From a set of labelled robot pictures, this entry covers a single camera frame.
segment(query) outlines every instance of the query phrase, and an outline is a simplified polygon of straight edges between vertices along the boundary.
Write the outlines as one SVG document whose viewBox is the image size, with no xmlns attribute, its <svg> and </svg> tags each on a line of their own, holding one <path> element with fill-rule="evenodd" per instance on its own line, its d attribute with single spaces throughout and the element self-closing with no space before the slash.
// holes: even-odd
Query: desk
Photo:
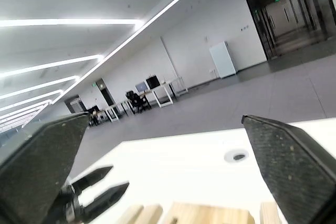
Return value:
<svg viewBox="0 0 336 224">
<path fill-rule="evenodd" d="M 336 157 L 335 124 L 336 119 L 293 123 Z M 225 162 L 224 154 L 232 148 L 244 148 L 249 157 L 237 164 Z M 113 185 L 129 181 L 130 186 L 121 200 L 92 224 L 115 223 L 133 204 L 159 203 L 164 216 L 174 201 L 247 209 L 259 224 L 260 203 L 273 200 L 245 129 L 123 142 L 79 177 L 108 165 L 114 165 L 113 170 L 84 191 L 80 202 L 87 205 Z"/>
<path fill-rule="evenodd" d="M 173 85 L 172 85 L 172 83 L 174 83 L 174 82 L 179 82 L 179 83 L 181 84 L 181 86 L 183 87 L 182 92 L 177 93 L 177 92 L 174 90 L 174 87 L 173 87 Z M 181 94 L 183 94 L 183 93 L 188 93 L 188 88 L 185 86 L 182 77 L 177 77 L 177 78 L 175 78 L 175 79 L 173 79 L 173 80 L 171 80 L 171 81 L 167 81 L 167 82 L 165 82 L 164 84 L 161 84 L 160 86 L 158 86 L 158 87 L 156 87 L 156 88 L 154 88 L 154 89 L 151 90 L 152 93 L 153 93 L 153 95 L 154 95 L 154 97 L 155 97 L 155 100 L 156 100 L 156 102 L 157 102 L 157 104 L 159 105 L 160 108 L 165 107 L 165 106 L 167 106 L 167 105 L 171 105 L 171 104 L 174 103 L 173 100 L 172 100 L 172 97 L 170 96 L 170 94 L 169 94 L 169 92 L 168 92 L 168 89 L 167 89 L 168 87 L 169 87 L 170 90 L 172 91 L 172 94 L 173 94 L 173 96 L 175 97 L 175 99 L 177 99 L 177 97 L 179 97 L 179 96 L 180 96 Z M 160 103 L 158 97 L 156 96 L 155 91 L 157 91 L 158 89 L 161 89 L 161 88 L 163 88 L 164 91 L 166 92 L 166 94 L 167 94 L 167 96 L 168 96 L 168 98 L 169 98 L 169 101 L 168 101 L 168 102 Z"/>
<path fill-rule="evenodd" d="M 115 121 L 118 121 L 118 120 L 119 120 L 119 117 L 118 117 L 118 115 L 117 115 L 117 113 L 116 113 L 116 111 L 115 111 L 115 108 L 116 108 L 117 106 L 119 106 L 119 105 L 121 105 L 122 109 L 124 110 L 124 112 L 125 112 L 125 114 L 126 114 L 127 116 L 128 116 L 128 114 L 127 114 L 127 111 L 126 111 L 124 105 L 128 106 L 128 107 L 130 108 L 130 110 L 133 112 L 133 114 L 135 114 L 135 112 L 134 112 L 133 109 L 132 109 L 132 106 L 130 105 L 130 100 L 126 99 L 126 100 L 124 100 L 124 101 L 122 101 L 122 102 L 118 102 L 118 103 L 116 103 L 116 104 L 114 104 L 114 105 L 112 105 L 112 106 L 108 106 L 108 107 L 104 110 L 105 113 L 106 113 L 106 115 L 109 117 L 109 119 L 110 119 L 111 122 L 115 122 Z M 115 116 L 115 119 L 112 119 L 111 114 L 109 113 L 109 110 L 112 111 L 112 113 L 113 113 L 114 116 Z"/>
</svg>

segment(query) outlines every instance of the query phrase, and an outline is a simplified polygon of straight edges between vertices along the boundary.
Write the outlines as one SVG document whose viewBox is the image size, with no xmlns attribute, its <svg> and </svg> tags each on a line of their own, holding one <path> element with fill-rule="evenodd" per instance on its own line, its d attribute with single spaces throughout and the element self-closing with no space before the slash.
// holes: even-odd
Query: monitor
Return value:
<svg viewBox="0 0 336 224">
<path fill-rule="evenodd" d="M 145 90 L 148 90 L 148 87 L 147 87 L 147 85 L 146 85 L 146 83 L 144 81 L 141 82 L 141 83 L 139 83 L 138 85 L 135 85 L 135 87 L 137 88 L 137 91 L 139 93 L 141 93 L 141 92 L 143 92 Z"/>
</svg>

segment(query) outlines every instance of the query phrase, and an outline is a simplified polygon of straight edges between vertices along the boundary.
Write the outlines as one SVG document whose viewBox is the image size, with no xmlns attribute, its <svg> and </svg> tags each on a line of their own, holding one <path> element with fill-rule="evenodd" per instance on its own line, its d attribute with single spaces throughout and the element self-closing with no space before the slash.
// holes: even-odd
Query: white desk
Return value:
<svg viewBox="0 0 336 224">
<path fill-rule="evenodd" d="M 182 86 L 182 88 L 183 88 L 182 92 L 177 93 L 177 92 L 174 90 L 174 87 L 173 87 L 173 85 L 172 85 L 172 83 L 174 83 L 174 82 L 179 82 L 179 83 L 181 84 L 181 86 Z M 175 79 L 173 79 L 173 80 L 171 80 L 171 81 L 167 81 L 167 82 L 165 82 L 164 84 L 162 84 L 162 85 L 160 85 L 160 86 L 158 86 L 158 87 L 156 87 L 156 88 L 154 88 L 154 89 L 151 90 L 152 93 L 153 93 L 153 95 L 154 95 L 154 97 L 155 97 L 155 100 L 156 100 L 156 102 L 157 102 L 157 104 L 159 105 L 160 108 L 165 107 L 165 106 L 167 106 L 167 105 L 171 105 L 171 104 L 174 103 L 174 102 L 173 102 L 173 99 L 172 99 L 172 97 L 171 97 L 171 95 L 169 94 L 168 87 L 169 87 L 170 90 L 172 91 L 172 93 L 173 93 L 173 95 L 175 96 L 175 98 L 176 98 L 177 96 L 180 96 L 180 95 L 183 94 L 183 93 L 188 93 L 188 88 L 185 86 L 182 77 L 177 77 L 177 78 L 175 78 Z M 169 101 L 168 101 L 168 102 L 165 102 L 165 103 L 160 103 L 158 97 L 157 97 L 156 94 L 155 94 L 155 91 L 157 91 L 157 90 L 159 90 L 159 89 L 162 89 L 162 88 L 164 89 L 164 91 L 166 92 L 166 94 L 167 94 L 167 96 L 168 96 L 168 98 L 169 98 Z"/>
<path fill-rule="evenodd" d="M 335 124 L 336 119 L 325 119 L 293 125 L 303 128 L 336 157 Z M 246 149 L 249 158 L 237 164 L 225 162 L 224 154 L 232 148 Z M 259 223 L 260 203 L 273 200 L 244 129 L 123 142 L 82 175 L 107 165 L 114 169 L 87 189 L 80 202 L 87 205 L 113 185 L 129 181 L 130 186 L 122 199 L 92 224 L 115 223 L 133 204 L 159 203 L 164 216 L 174 201 L 248 209 Z"/>
<path fill-rule="evenodd" d="M 126 105 L 126 107 L 128 107 L 128 108 L 133 112 L 132 108 L 131 108 L 130 105 L 129 105 L 129 100 L 128 100 L 128 99 L 126 99 L 126 100 L 124 100 L 124 101 L 122 101 L 122 102 L 118 102 L 118 103 L 116 103 L 116 104 L 114 104 L 114 105 L 112 105 L 112 106 L 108 106 L 104 111 L 106 112 L 106 115 L 109 117 L 109 119 L 110 119 L 111 122 L 115 122 L 115 121 L 118 121 L 118 120 L 119 120 L 119 117 L 118 117 L 118 115 L 117 115 L 117 113 L 116 113 L 116 111 L 115 111 L 115 109 L 116 109 L 119 105 L 122 106 L 122 108 L 123 108 L 123 110 L 124 110 L 124 112 L 125 112 L 125 114 L 126 114 L 127 116 L 128 116 L 128 114 L 127 114 L 127 112 L 126 112 L 126 110 L 125 110 L 124 105 Z M 114 116 L 115 116 L 115 119 L 113 119 L 113 118 L 111 117 L 109 111 L 112 111 L 112 113 L 113 113 Z"/>
</svg>

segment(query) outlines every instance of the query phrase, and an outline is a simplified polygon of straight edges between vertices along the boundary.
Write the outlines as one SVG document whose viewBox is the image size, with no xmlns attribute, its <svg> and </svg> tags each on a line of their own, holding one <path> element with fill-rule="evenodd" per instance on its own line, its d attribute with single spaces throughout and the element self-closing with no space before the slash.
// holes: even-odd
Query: doorway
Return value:
<svg viewBox="0 0 336 224">
<path fill-rule="evenodd" d="M 115 105 L 115 101 L 110 93 L 110 91 L 108 90 L 105 82 L 103 79 L 99 79 L 98 81 L 96 81 L 96 85 L 97 87 L 99 88 L 101 94 L 103 95 L 106 103 L 108 104 L 108 106 L 112 106 L 112 105 Z M 120 110 L 118 109 L 118 107 L 115 107 L 115 112 L 117 113 L 118 116 L 121 116 L 121 113 L 120 113 Z"/>
<path fill-rule="evenodd" d="M 332 0 L 247 0 L 267 59 L 336 35 Z"/>
</svg>

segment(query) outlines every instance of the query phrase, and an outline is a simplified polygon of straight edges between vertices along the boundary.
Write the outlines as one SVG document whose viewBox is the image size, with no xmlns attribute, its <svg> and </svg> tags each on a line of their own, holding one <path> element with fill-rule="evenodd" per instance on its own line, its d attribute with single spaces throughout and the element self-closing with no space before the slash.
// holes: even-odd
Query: office chair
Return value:
<svg viewBox="0 0 336 224">
<path fill-rule="evenodd" d="M 137 108 L 138 113 L 141 113 L 143 110 L 146 110 L 146 108 L 148 107 L 146 105 L 147 101 L 146 98 L 140 98 L 140 96 L 138 94 L 135 94 L 132 90 L 126 92 L 126 97 L 127 99 L 129 99 L 131 101 L 131 105 L 134 108 Z"/>
</svg>

